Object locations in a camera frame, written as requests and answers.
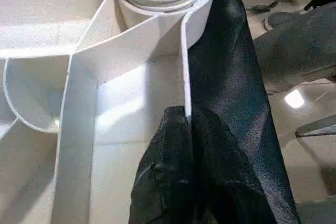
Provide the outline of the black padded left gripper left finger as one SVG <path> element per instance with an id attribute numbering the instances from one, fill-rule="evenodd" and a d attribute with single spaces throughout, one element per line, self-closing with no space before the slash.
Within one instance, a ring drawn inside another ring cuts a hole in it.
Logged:
<path id="1" fill-rule="evenodd" d="M 164 111 L 131 191 L 129 223 L 192 223 L 195 183 L 190 128 L 183 106 Z"/>

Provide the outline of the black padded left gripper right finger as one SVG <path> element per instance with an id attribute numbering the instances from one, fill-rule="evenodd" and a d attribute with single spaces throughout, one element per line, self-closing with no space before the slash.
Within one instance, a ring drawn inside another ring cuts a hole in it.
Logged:
<path id="1" fill-rule="evenodd" d="M 269 223 L 269 203 L 247 155 L 211 110 L 194 110 L 192 140 L 200 204 L 216 223 Z"/>

